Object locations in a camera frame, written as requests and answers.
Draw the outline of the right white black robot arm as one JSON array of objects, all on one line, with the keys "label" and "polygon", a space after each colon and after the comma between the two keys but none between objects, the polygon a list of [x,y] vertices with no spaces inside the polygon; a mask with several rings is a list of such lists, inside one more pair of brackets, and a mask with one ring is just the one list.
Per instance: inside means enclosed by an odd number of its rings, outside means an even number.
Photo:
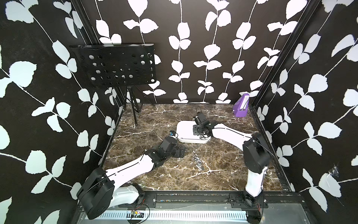
[{"label": "right white black robot arm", "polygon": [[209,121],[202,112],[194,116],[194,121],[194,135],[221,139],[242,150],[248,169],[245,192],[252,198],[258,197],[263,191],[264,177],[272,158],[265,138],[260,133],[242,133],[217,121]]}]

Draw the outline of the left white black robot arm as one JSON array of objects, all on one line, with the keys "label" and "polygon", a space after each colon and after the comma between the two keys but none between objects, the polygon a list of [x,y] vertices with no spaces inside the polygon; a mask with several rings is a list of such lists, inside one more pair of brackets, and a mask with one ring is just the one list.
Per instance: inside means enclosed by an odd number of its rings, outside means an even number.
[{"label": "left white black robot arm", "polygon": [[162,166],[171,158],[183,158],[186,148],[172,137],[144,152],[139,158],[117,168],[91,172],[76,196],[89,220],[108,208],[122,204],[142,204],[145,193],[136,184],[123,187],[132,179]]}]

